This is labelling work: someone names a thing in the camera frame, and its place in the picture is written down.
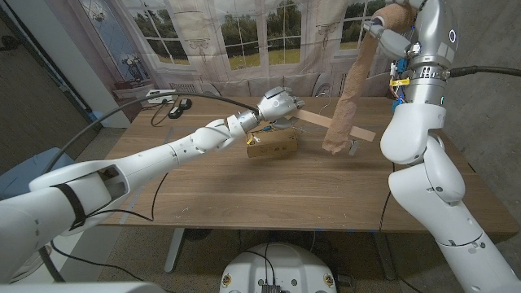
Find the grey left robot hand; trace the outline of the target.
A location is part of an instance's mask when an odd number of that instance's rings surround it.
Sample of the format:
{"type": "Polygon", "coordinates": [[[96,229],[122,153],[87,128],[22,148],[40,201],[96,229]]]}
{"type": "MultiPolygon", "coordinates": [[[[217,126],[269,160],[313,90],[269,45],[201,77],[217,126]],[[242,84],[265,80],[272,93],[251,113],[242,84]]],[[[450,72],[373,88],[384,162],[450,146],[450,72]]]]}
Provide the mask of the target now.
{"type": "Polygon", "coordinates": [[[246,133],[263,121],[269,122],[275,129],[286,129],[298,121],[298,118],[287,116],[304,105],[304,100],[293,96],[290,88],[278,86],[264,94],[256,105],[257,112],[248,110],[239,115],[238,121],[246,133]]]}

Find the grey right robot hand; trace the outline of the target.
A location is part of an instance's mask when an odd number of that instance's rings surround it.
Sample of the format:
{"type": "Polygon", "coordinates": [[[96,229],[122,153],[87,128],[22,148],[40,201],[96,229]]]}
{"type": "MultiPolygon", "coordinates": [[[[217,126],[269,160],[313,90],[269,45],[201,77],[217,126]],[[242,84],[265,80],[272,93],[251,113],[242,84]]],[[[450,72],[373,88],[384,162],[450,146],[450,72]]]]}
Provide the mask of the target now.
{"type": "Polygon", "coordinates": [[[378,40],[380,50],[390,59],[406,61],[403,73],[392,75],[391,87],[397,88],[402,103],[426,103],[440,106],[455,52],[458,48],[458,22],[446,1],[387,1],[386,7],[405,29],[407,39],[388,16],[373,15],[363,29],[378,40]]]}

